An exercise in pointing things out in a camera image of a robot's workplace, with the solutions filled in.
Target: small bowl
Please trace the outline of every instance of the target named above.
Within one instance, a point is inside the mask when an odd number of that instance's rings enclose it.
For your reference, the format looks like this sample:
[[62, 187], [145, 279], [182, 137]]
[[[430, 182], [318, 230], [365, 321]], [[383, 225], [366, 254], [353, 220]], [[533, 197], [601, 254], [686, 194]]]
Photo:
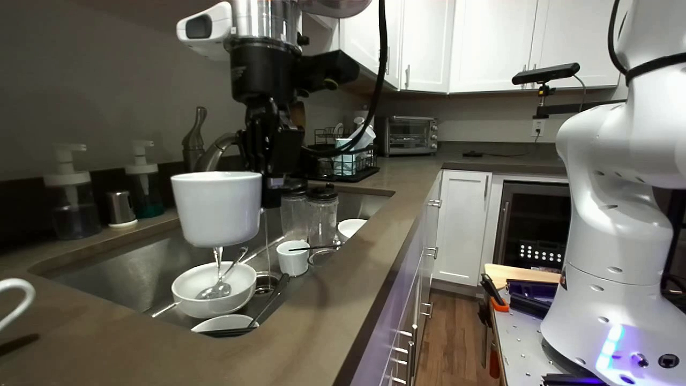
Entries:
[[173, 300], [178, 309], [196, 320], [234, 314], [245, 307], [255, 294], [257, 273], [246, 263], [235, 263], [229, 275], [224, 276], [231, 286], [231, 294], [218, 299], [198, 299], [198, 294], [217, 284], [217, 263], [196, 266], [172, 284]]
[[347, 242], [359, 230], [366, 223], [366, 219], [347, 219], [339, 223], [340, 241]]

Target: faucet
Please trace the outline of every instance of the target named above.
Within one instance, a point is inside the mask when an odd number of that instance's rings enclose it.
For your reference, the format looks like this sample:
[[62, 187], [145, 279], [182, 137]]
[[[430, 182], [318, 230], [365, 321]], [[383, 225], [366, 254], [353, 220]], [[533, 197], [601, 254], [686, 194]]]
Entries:
[[202, 124], [207, 115], [207, 109], [203, 106], [196, 107], [196, 124], [185, 136], [182, 149], [185, 149], [185, 164], [189, 172], [207, 172], [217, 169], [218, 158], [228, 152], [229, 145], [235, 144], [235, 136], [228, 133], [217, 137], [207, 150], [203, 150], [202, 139]]

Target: robotic arm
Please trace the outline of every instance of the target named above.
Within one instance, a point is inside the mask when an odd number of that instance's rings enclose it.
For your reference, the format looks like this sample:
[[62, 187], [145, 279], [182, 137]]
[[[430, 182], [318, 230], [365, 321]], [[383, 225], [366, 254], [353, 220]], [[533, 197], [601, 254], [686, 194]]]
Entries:
[[299, 94], [359, 77], [340, 51], [305, 57], [303, 12], [351, 18], [371, 0], [226, 0], [185, 18], [176, 36], [211, 60], [231, 63], [234, 99], [246, 106], [235, 144], [248, 169], [264, 174], [264, 205], [278, 205], [285, 174], [299, 169], [303, 128], [289, 122]]
[[557, 136], [572, 190], [564, 279], [540, 333], [609, 385], [686, 385], [686, 316], [660, 297], [673, 239], [651, 187], [686, 187], [683, 0], [635, 0], [609, 45], [628, 100]]

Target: wooden floor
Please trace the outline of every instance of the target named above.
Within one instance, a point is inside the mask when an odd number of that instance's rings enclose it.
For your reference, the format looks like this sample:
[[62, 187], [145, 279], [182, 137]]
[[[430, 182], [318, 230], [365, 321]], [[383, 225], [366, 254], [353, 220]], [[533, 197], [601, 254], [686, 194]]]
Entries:
[[483, 366], [484, 330], [479, 305], [448, 292], [430, 292], [418, 386], [497, 386]]

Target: stainless steel sink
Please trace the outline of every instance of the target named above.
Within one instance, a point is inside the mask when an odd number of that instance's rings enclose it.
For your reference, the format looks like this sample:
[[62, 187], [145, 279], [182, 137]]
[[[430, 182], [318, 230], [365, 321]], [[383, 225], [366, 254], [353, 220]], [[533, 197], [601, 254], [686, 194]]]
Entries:
[[[362, 217], [369, 219], [388, 195], [382, 194], [346, 194], [339, 190], [339, 220]], [[257, 270], [257, 288], [251, 302], [239, 314], [255, 317], [255, 327], [264, 324], [280, 305], [289, 299], [326, 259], [335, 254], [319, 252], [306, 275], [289, 279], [278, 273], [277, 244], [285, 241], [280, 235], [280, 217], [277, 211], [264, 211], [260, 234], [245, 247], [248, 258], [245, 259]], [[228, 247], [226, 259], [235, 259], [241, 247]], [[182, 329], [196, 327], [199, 320], [191, 320], [173, 309], [172, 282], [191, 266], [207, 263], [213, 255], [207, 248], [191, 247], [181, 231], [167, 234], [148, 244], [131, 247], [129, 252], [111, 252], [93, 255], [86, 263], [50, 262], [50, 269], [37, 266], [35, 273], [64, 284], [68, 288], [87, 292], [97, 299], [135, 309], [155, 320], [169, 321]]]

